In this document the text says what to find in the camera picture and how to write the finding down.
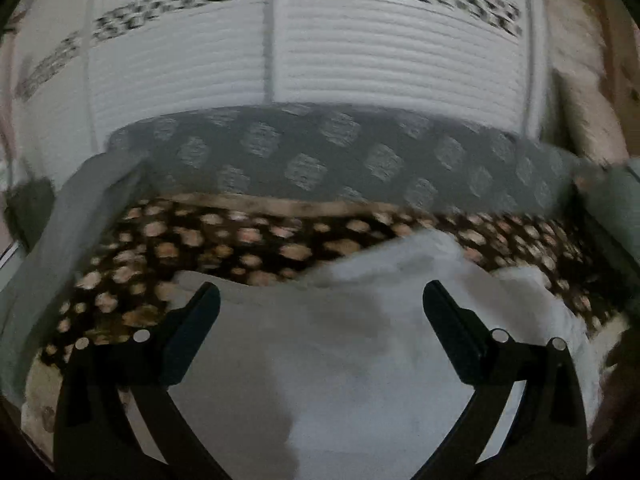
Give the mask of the grey-green rolled duvet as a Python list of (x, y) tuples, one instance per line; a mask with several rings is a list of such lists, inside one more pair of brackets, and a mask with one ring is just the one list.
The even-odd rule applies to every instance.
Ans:
[(632, 258), (639, 259), (639, 159), (574, 180), (587, 211)]

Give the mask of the light blue padded jacket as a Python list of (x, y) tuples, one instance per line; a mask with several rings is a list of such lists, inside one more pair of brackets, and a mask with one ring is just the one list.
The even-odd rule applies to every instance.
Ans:
[[(421, 468), (474, 389), (423, 310), (439, 281), (488, 330), (566, 342), (586, 422), (599, 400), (584, 326), (535, 268), (490, 273), (447, 234), (424, 231), (265, 287), (216, 278), (220, 313), (180, 384), (180, 414), (235, 479), (424, 479)], [(512, 388), (483, 458), (506, 440)]]

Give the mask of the beige pillow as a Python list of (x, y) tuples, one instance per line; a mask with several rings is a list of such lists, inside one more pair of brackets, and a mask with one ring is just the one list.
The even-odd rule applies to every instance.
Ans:
[(602, 165), (629, 158), (620, 120), (604, 93), (606, 43), (596, 10), (586, 0), (544, 0), (553, 82), (565, 135), (575, 152)]

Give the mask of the white louvered wardrobe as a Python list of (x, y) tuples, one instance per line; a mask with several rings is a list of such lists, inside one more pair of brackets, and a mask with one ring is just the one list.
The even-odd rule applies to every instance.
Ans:
[(399, 107), (535, 139), (547, 46), (542, 0), (22, 0), (3, 109), (58, 183), (123, 126), (227, 106)]

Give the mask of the floral patterned bed blanket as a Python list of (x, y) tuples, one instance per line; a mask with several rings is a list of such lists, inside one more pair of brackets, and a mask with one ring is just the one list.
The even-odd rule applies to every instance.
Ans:
[(136, 328), (156, 325), (181, 271), (272, 285), (423, 230), (451, 235), (466, 260), (490, 273), (539, 270), (546, 289), (585, 323), (600, 358), (629, 325), (627, 311), (605, 295), (606, 282), (620, 272), (581, 221), (194, 194), (142, 200), (104, 233), (55, 301), (54, 325), (28, 374), (22, 430), (51, 456), (62, 375), (75, 344), (119, 344)]

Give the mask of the dark bag on floor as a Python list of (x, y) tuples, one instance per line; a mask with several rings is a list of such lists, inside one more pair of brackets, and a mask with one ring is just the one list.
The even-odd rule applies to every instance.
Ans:
[(4, 216), (10, 233), (26, 252), (31, 252), (40, 240), (53, 209), (52, 183), (47, 178), (25, 181), (6, 192), (4, 198)]

